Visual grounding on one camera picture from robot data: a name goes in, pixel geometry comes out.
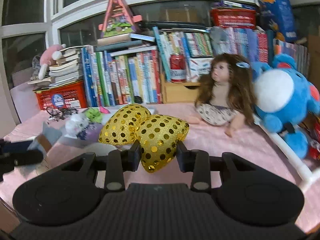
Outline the white shallow box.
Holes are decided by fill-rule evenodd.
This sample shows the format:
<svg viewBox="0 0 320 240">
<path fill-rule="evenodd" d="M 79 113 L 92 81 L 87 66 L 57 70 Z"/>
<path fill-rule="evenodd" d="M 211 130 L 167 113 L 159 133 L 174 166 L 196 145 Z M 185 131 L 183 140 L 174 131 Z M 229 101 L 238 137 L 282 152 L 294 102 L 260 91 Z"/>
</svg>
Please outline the white shallow box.
<svg viewBox="0 0 320 240">
<path fill-rule="evenodd" d="M 97 142 L 103 126 L 119 109 L 119 107 L 111 109 L 93 107 L 83 112 L 71 109 L 66 114 L 56 114 L 53 116 L 55 120 L 59 118 L 66 119 L 64 128 L 55 129 L 44 123 L 42 133 L 38 135 L 35 140 L 46 152 L 48 152 L 62 136 L 83 140 L 87 144 Z"/>
</svg>

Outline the white fluffy plush toy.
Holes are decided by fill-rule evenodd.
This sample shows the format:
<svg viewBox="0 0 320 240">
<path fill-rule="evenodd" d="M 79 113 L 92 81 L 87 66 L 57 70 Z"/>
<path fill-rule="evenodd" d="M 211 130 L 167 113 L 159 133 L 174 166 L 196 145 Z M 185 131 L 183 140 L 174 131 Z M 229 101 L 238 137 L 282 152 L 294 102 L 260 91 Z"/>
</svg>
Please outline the white fluffy plush toy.
<svg viewBox="0 0 320 240">
<path fill-rule="evenodd" d="M 88 125 L 89 119 L 84 113 L 73 114 L 65 123 L 66 136 L 79 138 Z"/>
</svg>

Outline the white printed small box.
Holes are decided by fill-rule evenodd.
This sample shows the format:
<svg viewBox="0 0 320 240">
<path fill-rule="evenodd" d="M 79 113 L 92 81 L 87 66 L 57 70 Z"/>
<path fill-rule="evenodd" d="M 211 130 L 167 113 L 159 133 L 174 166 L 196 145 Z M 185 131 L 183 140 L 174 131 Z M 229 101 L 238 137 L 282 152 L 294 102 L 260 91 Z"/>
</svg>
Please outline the white printed small box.
<svg viewBox="0 0 320 240">
<path fill-rule="evenodd" d="M 212 57 L 190 58 L 188 60 L 188 81 L 197 82 L 200 76 L 208 74 L 210 72 L 212 60 Z"/>
</svg>

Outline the brown haired doll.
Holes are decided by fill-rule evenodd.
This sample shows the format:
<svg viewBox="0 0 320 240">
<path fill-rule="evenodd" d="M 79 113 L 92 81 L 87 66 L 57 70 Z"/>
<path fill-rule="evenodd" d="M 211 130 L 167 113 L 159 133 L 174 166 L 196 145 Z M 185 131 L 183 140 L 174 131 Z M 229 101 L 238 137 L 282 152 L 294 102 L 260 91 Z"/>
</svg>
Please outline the brown haired doll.
<svg viewBox="0 0 320 240">
<path fill-rule="evenodd" d="M 201 76 L 199 83 L 195 114 L 186 117 L 187 122 L 204 121 L 213 126 L 225 126 L 229 137 L 253 122 L 256 97 L 252 69 L 243 56 L 217 55 L 211 61 L 209 73 Z"/>
</svg>

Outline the blue cardboard box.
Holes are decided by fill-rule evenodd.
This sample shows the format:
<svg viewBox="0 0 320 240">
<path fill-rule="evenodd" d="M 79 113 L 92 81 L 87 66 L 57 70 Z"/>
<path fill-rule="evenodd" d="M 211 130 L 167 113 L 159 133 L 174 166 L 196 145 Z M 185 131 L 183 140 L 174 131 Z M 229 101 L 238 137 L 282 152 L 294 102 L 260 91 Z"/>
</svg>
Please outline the blue cardboard box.
<svg viewBox="0 0 320 240">
<path fill-rule="evenodd" d="M 284 42 L 297 40 L 295 19 L 290 0 L 258 0 L 263 28 L 274 31 Z"/>
</svg>

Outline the small wooden drawer box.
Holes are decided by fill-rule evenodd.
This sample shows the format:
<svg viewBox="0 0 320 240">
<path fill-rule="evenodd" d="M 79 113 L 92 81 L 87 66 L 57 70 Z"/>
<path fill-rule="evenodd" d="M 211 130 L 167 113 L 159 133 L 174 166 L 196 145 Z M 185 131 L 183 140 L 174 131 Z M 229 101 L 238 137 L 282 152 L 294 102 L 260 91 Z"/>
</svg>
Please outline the small wooden drawer box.
<svg viewBox="0 0 320 240">
<path fill-rule="evenodd" d="M 195 101 L 200 86 L 198 82 L 167 82 L 163 73 L 160 74 L 160 78 L 163 103 L 190 103 Z"/>
</svg>

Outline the red basket on books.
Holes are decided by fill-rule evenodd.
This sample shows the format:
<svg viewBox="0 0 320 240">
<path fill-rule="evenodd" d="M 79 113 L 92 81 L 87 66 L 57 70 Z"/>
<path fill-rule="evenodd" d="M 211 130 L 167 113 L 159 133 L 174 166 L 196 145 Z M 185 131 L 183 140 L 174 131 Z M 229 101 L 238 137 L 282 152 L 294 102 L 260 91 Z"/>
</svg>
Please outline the red basket on books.
<svg viewBox="0 0 320 240">
<path fill-rule="evenodd" d="M 255 29 L 256 12 L 251 9 L 215 8 L 210 11 L 212 22 L 222 28 Z"/>
</svg>

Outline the green scrunchie with pink bow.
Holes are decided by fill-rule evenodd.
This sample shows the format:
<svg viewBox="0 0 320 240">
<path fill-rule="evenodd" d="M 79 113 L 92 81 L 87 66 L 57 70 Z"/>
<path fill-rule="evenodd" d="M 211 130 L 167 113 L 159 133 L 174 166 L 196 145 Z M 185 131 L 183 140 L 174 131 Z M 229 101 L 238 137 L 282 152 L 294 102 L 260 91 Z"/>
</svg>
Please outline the green scrunchie with pink bow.
<svg viewBox="0 0 320 240">
<path fill-rule="evenodd" d="M 84 111 L 84 115 L 92 123 L 103 123 L 103 118 L 110 114 L 110 111 L 104 107 L 89 107 Z"/>
</svg>

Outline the white paper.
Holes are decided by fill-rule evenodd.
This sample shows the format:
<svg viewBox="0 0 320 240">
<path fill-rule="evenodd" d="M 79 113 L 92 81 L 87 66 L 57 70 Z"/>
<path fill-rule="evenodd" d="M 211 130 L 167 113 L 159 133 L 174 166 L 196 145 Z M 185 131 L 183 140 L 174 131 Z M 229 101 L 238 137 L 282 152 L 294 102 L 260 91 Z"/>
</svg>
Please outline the white paper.
<svg viewBox="0 0 320 240">
<path fill-rule="evenodd" d="M 27 150 L 39 150 L 48 153 L 55 143 L 61 138 L 62 132 L 43 123 L 42 132 L 33 140 Z"/>
</svg>

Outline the red plastic crate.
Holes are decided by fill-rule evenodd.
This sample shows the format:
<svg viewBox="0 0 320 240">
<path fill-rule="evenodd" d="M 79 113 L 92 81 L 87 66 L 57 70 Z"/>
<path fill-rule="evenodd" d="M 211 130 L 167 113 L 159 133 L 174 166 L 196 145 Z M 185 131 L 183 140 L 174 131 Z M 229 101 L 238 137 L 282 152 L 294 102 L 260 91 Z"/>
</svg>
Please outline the red plastic crate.
<svg viewBox="0 0 320 240">
<path fill-rule="evenodd" d="M 52 108 L 86 108 L 86 93 L 84 81 L 76 81 L 55 88 L 35 89 L 33 92 L 36 95 L 39 107 L 41 110 Z"/>
</svg>

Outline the blue white plush toy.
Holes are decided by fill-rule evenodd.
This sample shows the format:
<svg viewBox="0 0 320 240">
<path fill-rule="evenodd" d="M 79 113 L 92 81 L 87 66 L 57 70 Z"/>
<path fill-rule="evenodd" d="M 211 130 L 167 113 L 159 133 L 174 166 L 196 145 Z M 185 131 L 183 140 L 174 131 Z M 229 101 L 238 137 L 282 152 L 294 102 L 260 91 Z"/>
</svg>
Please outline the blue white plush toy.
<svg viewBox="0 0 320 240">
<path fill-rule="evenodd" d="M 295 60 L 278 54 L 272 64 L 253 62 L 255 112 L 270 133 L 287 131 L 284 141 L 300 158 L 306 157 L 306 135 L 295 129 L 309 112 L 319 114 L 319 91 L 297 71 Z"/>
</svg>

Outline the row of upright books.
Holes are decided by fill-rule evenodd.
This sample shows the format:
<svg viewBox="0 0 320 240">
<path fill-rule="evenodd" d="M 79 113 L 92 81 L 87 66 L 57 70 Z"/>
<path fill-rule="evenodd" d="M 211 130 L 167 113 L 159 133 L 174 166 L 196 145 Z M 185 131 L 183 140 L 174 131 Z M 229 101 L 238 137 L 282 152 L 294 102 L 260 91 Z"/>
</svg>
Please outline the row of upright books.
<svg viewBox="0 0 320 240">
<path fill-rule="evenodd" d="M 270 30 L 220 28 L 169 31 L 153 35 L 124 33 L 114 44 L 82 48 L 84 84 L 89 106 L 192 101 L 186 89 L 174 97 L 168 83 L 198 82 L 221 54 L 236 54 L 250 63 L 271 63 L 278 54 L 294 59 L 308 75 L 310 54 L 302 44 L 282 41 Z"/>
</svg>

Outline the triangular pink toy house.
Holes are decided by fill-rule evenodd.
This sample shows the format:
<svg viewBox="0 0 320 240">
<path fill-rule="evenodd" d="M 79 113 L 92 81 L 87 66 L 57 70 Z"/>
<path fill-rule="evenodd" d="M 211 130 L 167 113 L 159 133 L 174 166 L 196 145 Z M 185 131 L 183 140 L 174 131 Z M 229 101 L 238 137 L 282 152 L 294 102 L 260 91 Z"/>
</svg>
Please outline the triangular pink toy house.
<svg viewBox="0 0 320 240">
<path fill-rule="evenodd" d="M 98 26 L 101 38 L 137 33 L 141 15 L 134 15 L 125 0 L 108 0 L 104 21 Z"/>
</svg>

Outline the pink white plush toy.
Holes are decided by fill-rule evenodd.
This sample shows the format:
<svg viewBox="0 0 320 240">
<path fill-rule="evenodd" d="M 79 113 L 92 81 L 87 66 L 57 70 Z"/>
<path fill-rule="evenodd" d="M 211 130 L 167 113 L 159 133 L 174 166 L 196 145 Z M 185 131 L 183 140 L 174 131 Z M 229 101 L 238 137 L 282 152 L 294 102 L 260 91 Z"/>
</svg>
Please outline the pink white plush toy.
<svg viewBox="0 0 320 240">
<path fill-rule="evenodd" d="M 40 57 L 40 70 L 38 73 L 38 79 L 43 80 L 49 66 L 53 66 L 56 63 L 56 56 L 60 50 L 66 48 L 65 44 L 54 44 L 47 48 Z"/>
</svg>

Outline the red Budweiser can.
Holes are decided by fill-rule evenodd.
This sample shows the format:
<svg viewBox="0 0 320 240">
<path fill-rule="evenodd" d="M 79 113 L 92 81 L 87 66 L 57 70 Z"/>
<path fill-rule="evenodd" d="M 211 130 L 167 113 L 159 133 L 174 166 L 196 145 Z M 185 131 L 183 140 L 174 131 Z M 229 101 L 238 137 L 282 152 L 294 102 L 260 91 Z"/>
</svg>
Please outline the red Budweiser can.
<svg viewBox="0 0 320 240">
<path fill-rule="evenodd" d="M 170 57 L 170 75 L 172 82 L 186 81 L 185 58 L 182 54 L 172 54 Z"/>
</svg>

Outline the miniature black bicycle model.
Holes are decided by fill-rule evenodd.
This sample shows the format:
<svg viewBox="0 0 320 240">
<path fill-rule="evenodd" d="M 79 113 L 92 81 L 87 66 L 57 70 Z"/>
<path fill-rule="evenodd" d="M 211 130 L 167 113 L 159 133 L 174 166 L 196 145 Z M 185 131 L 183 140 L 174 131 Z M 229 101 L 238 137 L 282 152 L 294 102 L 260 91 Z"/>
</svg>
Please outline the miniature black bicycle model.
<svg viewBox="0 0 320 240">
<path fill-rule="evenodd" d="M 59 107 L 59 108 L 53 108 L 53 107 L 47 107 L 46 108 L 47 113 L 49 114 L 49 121 L 55 120 L 65 120 L 66 118 L 72 116 L 73 114 L 78 114 L 78 110 L 76 108 L 65 108 L 65 107 Z"/>
</svg>

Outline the stack of flat books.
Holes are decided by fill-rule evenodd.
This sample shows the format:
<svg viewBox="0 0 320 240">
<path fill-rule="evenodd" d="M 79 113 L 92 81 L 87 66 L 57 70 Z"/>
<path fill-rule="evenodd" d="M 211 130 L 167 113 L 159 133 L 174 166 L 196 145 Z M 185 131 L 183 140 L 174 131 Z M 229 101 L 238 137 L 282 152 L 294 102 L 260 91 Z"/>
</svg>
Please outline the stack of flat books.
<svg viewBox="0 0 320 240">
<path fill-rule="evenodd" d="M 81 80 L 83 77 L 82 50 L 85 46 L 67 47 L 60 50 L 56 55 L 56 63 L 49 66 L 43 80 L 38 79 L 40 70 L 40 56 L 35 56 L 32 60 L 34 70 L 29 85 L 43 88 L 54 88 L 74 81 Z"/>
</svg>

